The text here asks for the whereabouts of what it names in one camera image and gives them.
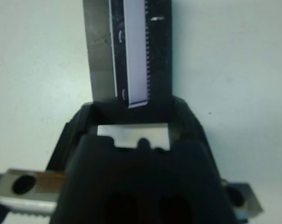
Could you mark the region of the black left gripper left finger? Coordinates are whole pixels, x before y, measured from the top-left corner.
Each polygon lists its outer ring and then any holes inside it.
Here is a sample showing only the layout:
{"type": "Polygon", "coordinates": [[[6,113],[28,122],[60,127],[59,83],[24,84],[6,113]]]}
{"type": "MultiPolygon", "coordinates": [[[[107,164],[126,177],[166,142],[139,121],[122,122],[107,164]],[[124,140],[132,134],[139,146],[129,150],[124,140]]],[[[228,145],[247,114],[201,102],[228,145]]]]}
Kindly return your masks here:
{"type": "Polygon", "coordinates": [[[65,124],[46,167],[47,171],[65,171],[80,138],[85,134],[97,135],[101,119],[100,106],[99,102],[83,104],[72,119],[65,124]]]}

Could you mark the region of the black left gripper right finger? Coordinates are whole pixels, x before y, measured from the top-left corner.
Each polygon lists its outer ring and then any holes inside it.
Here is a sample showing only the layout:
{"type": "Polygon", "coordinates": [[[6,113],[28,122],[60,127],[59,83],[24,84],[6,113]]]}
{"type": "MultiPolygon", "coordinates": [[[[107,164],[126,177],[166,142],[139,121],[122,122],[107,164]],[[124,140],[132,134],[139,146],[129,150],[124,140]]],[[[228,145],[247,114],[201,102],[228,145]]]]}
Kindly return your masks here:
{"type": "Polygon", "coordinates": [[[193,140],[203,145],[204,152],[211,161],[215,173],[220,177],[213,153],[203,126],[192,112],[187,102],[176,96],[172,97],[171,118],[168,123],[168,135],[170,144],[177,140],[193,140]]]}

